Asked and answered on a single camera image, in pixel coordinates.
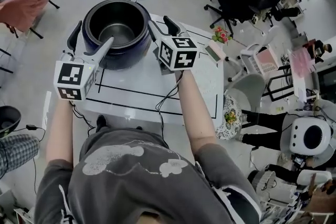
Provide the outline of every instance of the black rice cooker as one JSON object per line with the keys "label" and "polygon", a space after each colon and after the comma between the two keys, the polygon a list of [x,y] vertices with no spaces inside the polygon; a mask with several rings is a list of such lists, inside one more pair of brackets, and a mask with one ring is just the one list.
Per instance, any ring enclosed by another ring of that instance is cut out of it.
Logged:
{"label": "black rice cooker", "polygon": [[103,1],[84,18],[82,34],[86,50],[94,51],[113,36],[112,47],[100,66],[112,70],[130,68],[145,56],[150,47],[149,19],[147,10],[133,1]]}

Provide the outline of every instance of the white table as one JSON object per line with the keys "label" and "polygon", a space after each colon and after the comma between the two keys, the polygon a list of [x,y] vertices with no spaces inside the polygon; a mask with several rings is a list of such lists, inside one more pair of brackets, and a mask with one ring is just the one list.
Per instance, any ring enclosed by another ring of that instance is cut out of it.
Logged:
{"label": "white table", "polygon": [[[153,14],[151,17],[162,31],[167,33],[163,18]],[[204,47],[211,39],[212,34],[206,31],[186,24],[184,26],[190,36],[197,39],[199,47]],[[78,102],[77,105],[82,109],[101,114],[161,122],[155,106],[173,89],[176,81],[174,74],[161,75],[159,62],[153,53],[155,48],[155,43],[152,43],[147,55],[130,69],[121,71],[99,69],[97,80],[91,87],[87,99]],[[208,57],[203,52],[199,56]],[[215,127],[222,123],[224,93],[223,63],[217,64],[217,68],[217,77],[212,78],[218,81],[216,94],[204,98]],[[178,94],[164,102],[161,112],[165,123],[183,124]]]}

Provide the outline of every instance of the floor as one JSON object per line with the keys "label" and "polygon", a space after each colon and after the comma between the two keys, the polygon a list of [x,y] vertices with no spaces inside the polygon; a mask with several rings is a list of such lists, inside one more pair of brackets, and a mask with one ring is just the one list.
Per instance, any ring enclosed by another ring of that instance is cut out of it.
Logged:
{"label": "floor", "polygon": [[[84,15],[95,4],[103,0],[52,0],[60,9],[47,5],[44,14],[41,16],[36,30],[45,38],[39,39],[32,33],[21,34],[19,39],[9,34],[7,29],[1,25],[0,46],[8,49],[12,57],[0,56],[0,65],[14,71],[14,74],[0,73],[1,103],[12,105],[22,113],[22,120],[18,127],[26,124],[46,127],[46,137],[41,143],[39,158],[36,159],[38,186],[44,169],[45,147],[48,140],[48,128],[50,127],[52,113],[57,101],[52,80],[54,77],[55,61],[60,57],[63,49],[66,48],[66,40],[77,22],[84,18]],[[144,0],[140,3],[150,12],[158,15],[169,15],[181,22],[193,25],[206,31],[210,31],[209,25],[217,18],[217,15],[210,11],[203,10],[209,0]],[[278,55],[290,48],[290,38],[283,24],[280,26],[280,33],[274,40],[274,49]],[[268,23],[258,22],[256,27],[265,33],[270,28]],[[235,40],[225,45],[225,52],[228,56],[236,57],[239,51],[254,42],[261,42],[264,38],[261,31],[248,22],[238,24],[234,27]],[[225,63],[225,77],[231,76],[235,68]],[[294,98],[271,102],[269,98],[262,99],[262,112],[279,113],[296,107],[298,104]],[[92,122],[95,122],[98,115],[82,111]],[[160,125],[151,122],[140,122],[118,117],[109,117],[109,122],[114,126],[136,127],[142,126],[152,132],[159,132]],[[73,123],[74,157],[78,161],[79,151],[87,136],[87,126],[84,121],[74,118]],[[264,132],[258,127],[246,132]],[[165,124],[166,141],[171,149],[179,152],[189,160],[193,157],[188,144],[187,135],[183,126]],[[42,132],[31,132],[41,138]],[[250,163],[251,146],[244,145],[236,140],[219,141],[228,151],[234,162],[247,176],[252,168]],[[261,148],[252,153],[255,165],[261,169],[268,163],[276,163],[278,152]],[[2,182],[10,187],[16,196],[19,204],[30,208],[35,203],[34,193],[34,163],[29,161],[22,167],[5,175]]]}

